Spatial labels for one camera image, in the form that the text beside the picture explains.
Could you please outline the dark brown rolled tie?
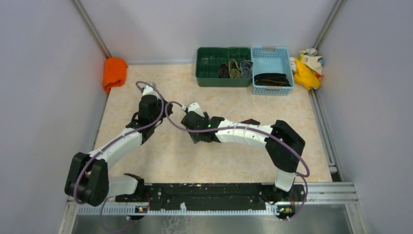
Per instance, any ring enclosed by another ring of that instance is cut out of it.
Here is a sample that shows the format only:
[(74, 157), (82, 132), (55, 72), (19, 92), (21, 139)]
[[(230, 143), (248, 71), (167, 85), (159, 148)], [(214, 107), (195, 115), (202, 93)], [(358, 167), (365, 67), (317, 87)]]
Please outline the dark brown rolled tie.
[(221, 63), (218, 70), (219, 78), (229, 77), (229, 67), (226, 63)]

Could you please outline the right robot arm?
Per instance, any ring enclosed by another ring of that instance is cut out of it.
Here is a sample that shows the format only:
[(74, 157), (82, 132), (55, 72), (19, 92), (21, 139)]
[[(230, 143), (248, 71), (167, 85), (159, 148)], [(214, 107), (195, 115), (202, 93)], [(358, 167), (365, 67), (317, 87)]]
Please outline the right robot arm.
[(299, 158), (305, 147), (304, 139), (285, 121), (261, 126), (253, 119), (232, 122), (223, 117), (209, 117), (189, 111), (181, 120), (194, 143), (239, 143), (266, 149), (277, 168), (274, 194), (280, 201), (293, 195), (293, 183)]

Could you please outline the green compartment organizer tray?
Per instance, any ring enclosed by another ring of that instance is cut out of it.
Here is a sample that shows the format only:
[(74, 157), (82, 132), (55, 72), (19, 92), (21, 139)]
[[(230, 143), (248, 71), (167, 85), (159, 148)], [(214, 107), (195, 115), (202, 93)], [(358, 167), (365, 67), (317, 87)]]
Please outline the green compartment organizer tray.
[(200, 47), (197, 50), (195, 77), (200, 87), (247, 87), (252, 79), (219, 78), (221, 63), (228, 65), (234, 59), (238, 65), (244, 60), (251, 60), (248, 47)]

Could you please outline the yellow crumpled cloth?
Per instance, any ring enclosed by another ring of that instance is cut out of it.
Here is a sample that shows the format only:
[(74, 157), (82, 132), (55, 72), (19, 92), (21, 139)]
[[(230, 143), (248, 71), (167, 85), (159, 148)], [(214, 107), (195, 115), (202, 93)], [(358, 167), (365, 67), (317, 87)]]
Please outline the yellow crumpled cloth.
[(321, 86), (321, 82), (315, 73), (297, 58), (295, 62), (294, 82), (302, 85), (307, 91), (318, 89)]

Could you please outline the white patterned crumpled cloth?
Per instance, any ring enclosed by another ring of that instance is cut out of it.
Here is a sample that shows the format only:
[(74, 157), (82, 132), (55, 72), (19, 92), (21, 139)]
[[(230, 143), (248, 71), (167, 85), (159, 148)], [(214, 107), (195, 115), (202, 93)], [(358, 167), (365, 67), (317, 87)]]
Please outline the white patterned crumpled cloth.
[(323, 57), (318, 55), (318, 51), (315, 48), (301, 50), (298, 53), (298, 57), (290, 57), (289, 59), (293, 74), (297, 71), (297, 60), (299, 60), (311, 71), (318, 75), (322, 75), (324, 64)]

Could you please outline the red navy striped tie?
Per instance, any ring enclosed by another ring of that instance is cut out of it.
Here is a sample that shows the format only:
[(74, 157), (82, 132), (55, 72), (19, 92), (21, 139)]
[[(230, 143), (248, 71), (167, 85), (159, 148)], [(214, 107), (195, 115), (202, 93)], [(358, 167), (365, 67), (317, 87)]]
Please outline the red navy striped tie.
[(242, 123), (242, 124), (251, 124), (251, 125), (260, 125), (261, 124), (259, 121), (254, 120), (254, 119), (247, 119), (247, 120), (244, 120), (240, 123)]

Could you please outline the light blue plastic basket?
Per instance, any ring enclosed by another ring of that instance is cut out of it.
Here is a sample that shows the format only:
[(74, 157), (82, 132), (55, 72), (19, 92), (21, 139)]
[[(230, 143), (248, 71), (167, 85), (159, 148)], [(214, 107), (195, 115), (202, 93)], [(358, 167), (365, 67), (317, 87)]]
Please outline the light blue plastic basket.
[[(286, 96), (294, 88), (295, 83), (290, 64), (289, 51), (286, 47), (253, 46), (250, 48), (252, 71), (252, 93), (255, 95)], [(258, 82), (258, 75), (280, 74), (278, 84)]]

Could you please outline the black tie in basket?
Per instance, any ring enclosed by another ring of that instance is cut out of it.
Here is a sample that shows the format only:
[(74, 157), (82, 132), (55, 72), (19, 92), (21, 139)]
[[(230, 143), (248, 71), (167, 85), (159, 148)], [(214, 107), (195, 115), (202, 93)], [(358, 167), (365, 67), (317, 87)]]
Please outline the black tie in basket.
[(286, 74), (282, 73), (262, 73), (254, 76), (254, 84), (261, 86), (290, 87)]

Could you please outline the grey rolled tie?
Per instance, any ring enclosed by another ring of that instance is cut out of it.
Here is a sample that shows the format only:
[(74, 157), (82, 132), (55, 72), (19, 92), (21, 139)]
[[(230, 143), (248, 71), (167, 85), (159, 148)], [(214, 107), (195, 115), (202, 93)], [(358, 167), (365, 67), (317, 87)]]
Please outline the grey rolled tie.
[(240, 63), (241, 78), (252, 78), (253, 62), (251, 60), (244, 60)]

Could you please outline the orange folded cloth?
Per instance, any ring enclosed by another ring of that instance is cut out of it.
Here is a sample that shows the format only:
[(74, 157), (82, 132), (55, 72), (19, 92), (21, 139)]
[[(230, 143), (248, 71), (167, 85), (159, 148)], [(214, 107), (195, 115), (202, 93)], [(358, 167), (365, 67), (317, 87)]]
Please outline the orange folded cloth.
[(124, 85), (127, 77), (127, 63), (120, 58), (108, 58), (104, 64), (103, 89), (107, 94), (113, 87)]

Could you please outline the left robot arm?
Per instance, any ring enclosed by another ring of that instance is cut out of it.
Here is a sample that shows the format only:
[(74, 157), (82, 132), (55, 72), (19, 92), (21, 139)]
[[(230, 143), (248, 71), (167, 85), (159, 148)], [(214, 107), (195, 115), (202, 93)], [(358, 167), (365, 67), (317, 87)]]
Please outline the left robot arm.
[(165, 104), (162, 97), (142, 96), (138, 112), (115, 139), (87, 154), (75, 154), (65, 183), (65, 194), (76, 198), (79, 204), (94, 207), (114, 196), (127, 195), (135, 202), (143, 200), (146, 195), (143, 178), (128, 173), (110, 177), (109, 170), (128, 153), (143, 145), (166, 114), (172, 114), (171, 108), (164, 108)]

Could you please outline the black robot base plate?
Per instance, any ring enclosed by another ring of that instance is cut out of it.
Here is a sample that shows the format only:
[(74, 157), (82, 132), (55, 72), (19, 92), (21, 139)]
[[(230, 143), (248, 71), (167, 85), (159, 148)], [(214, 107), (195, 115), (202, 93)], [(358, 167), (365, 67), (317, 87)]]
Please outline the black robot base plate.
[(151, 211), (263, 211), (267, 205), (304, 200), (304, 186), (294, 184), (285, 192), (265, 183), (153, 183), (116, 202), (147, 202)]

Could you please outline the olive rolled tie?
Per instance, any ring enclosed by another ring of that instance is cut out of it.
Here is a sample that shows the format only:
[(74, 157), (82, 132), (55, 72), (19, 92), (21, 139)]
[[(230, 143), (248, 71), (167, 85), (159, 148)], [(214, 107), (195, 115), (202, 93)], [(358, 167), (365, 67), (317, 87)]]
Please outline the olive rolled tie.
[(230, 78), (241, 78), (241, 69), (238, 65), (238, 62), (234, 59), (231, 59), (228, 63), (229, 77)]

